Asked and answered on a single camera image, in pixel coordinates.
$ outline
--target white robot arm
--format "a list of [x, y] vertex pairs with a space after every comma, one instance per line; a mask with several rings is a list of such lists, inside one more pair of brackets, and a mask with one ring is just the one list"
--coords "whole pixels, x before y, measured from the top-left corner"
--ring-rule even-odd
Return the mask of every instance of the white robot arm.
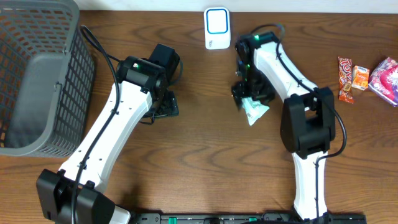
[[[103, 193], [109, 175], [132, 130], [141, 118], [176, 116], [177, 101], [172, 91], [172, 75], [180, 63], [174, 49], [158, 44], [149, 59], [129, 56], [121, 60], [117, 83], [86, 138], [57, 173], [44, 170], [37, 180], [37, 191], [44, 217], [56, 223], [72, 222], [76, 182], [76, 222], [84, 224], [127, 224], [129, 211], [115, 206]], [[119, 105], [114, 112], [119, 88]]]
[[[284, 102], [281, 137], [292, 153], [295, 165], [296, 196], [294, 209], [302, 220], [314, 220], [327, 212], [324, 198], [325, 160], [318, 167], [318, 215], [316, 204], [315, 163], [319, 157], [327, 155], [328, 144], [334, 138], [334, 116], [324, 110], [317, 113], [318, 118], [307, 121], [306, 110], [322, 107], [321, 102], [298, 84], [284, 68], [277, 57], [277, 39], [272, 33], [262, 35], [243, 35], [237, 41], [239, 60], [237, 74], [243, 80], [233, 87], [232, 92], [240, 106], [240, 98], [251, 96], [262, 103], [269, 102], [276, 92]], [[280, 57], [285, 66], [311, 90], [316, 84], [306, 79], [285, 54], [279, 45]], [[333, 95], [326, 97], [332, 100]]]
[[[290, 98], [293, 94], [298, 96], [309, 93], [308, 90], [292, 78], [292, 76], [282, 66], [280, 61], [276, 57], [276, 44], [275, 42], [268, 42], [262, 44], [260, 48], [254, 50], [253, 62], [258, 70], [263, 74], [266, 74], [268, 80], [275, 88], [276, 92], [280, 96], [281, 100], [284, 101], [286, 98]], [[279, 46], [279, 52], [283, 58], [286, 66], [292, 71], [297, 78], [299, 78], [306, 86], [311, 89], [316, 88], [316, 84], [312, 83], [304, 77], [304, 75], [296, 68], [292, 61], [288, 58], [283, 50], [282, 44]], [[300, 215], [302, 220], [310, 219], [313, 220], [317, 217], [316, 204], [315, 204], [315, 169], [314, 164], [316, 160], [327, 155], [327, 152], [316, 152], [308, 155], [306, 159], [302, 159], [296, 153], [293, 153], [295, 175], [296, 175], [296, 197], [294, 200], [294, 209]], [[322, 216], [327, 212], [325, 197], [324, 197], [324, 186], [323, 186], [323, 174], [325, 169], [325, 160], [319, 163], [319, 216]]]
[[[140, 86], [123, 81], [119, 84], [119, 87], [121, 97], [118, 114], [111, 120], [102, 134], [102, 138], [96, 143], [80, 177], [80, 184], [84, 185], [90, 180], [95, 183], [94, 189], [101, 193], [105, 192], [113, 165], [132, 130], [152, 106], [150, 93], [141, 92]], [[80, 162], [109, 117], [115, 99], [116, 90], [115, 85], [113, 85], [105, 107], [87, 136], [72, 156], [62, 164], [60, 170], [65, 170], [66, 178], [71, 180], [76, 178]]]

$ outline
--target wood grain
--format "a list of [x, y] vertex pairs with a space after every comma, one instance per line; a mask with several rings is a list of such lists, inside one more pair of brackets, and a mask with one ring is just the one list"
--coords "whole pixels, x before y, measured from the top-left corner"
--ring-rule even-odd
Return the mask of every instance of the wood grain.
[[[118, 58], [148, 57], [162, 43], [184, 62], [183, 77], [172, 87], [180, 116], [137, 125], [112, 171], [110, 199], [165, 213], [261, 213], [292, 206], [294, 165], [279, 136], [282, 102], [274, 100], [263, 118], [248, 125], [230, 93], [238, 80], [236, 53], [233, 47], [205, 49], [202, 13], [83, 11], [80, 21]], [[291, 60], [335, 95], [337, 56], [371, 69], [387, 56], [398, 58], [398, 15], [232, 13], [233, 40], [268, 22], [285, 24]], [[98, 67], [86, 130], [113, 81], [101, 55], [93, 55]], [[395, 223], [398, 111], [370, 91], [354, 95], [354, 105], [335, 98], [348, 145], [326, 163], [326, 204], [335, 213], [363, 212], [370, 224]], [[331, 151], [340, 144], [337, 129]], [[35, 181], [44, 168], [57, 170], [63, 161], [0, 157], [0, 223], [48, 223]]]

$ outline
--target pink package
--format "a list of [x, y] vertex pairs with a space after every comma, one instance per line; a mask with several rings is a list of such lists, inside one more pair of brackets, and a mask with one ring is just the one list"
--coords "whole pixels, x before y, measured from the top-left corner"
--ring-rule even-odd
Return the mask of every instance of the pink package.
[[370, 76], [369, 89], [398, 106], [398, 63], [392, 58], [382, 61]]

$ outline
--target green connector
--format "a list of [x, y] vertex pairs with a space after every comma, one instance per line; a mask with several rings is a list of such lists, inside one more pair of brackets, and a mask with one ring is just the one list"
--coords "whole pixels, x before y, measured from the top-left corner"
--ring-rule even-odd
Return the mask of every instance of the green connector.
[[170, 217], [169, 224], [177, 224], [177, 218]]

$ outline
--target gray plastic basket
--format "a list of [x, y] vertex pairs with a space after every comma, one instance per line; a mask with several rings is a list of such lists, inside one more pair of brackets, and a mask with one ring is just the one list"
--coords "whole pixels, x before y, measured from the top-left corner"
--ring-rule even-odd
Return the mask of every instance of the gray plastic basket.
[[69, 156], [95, 76], [72, 0], [0, 1], [0, 154]]

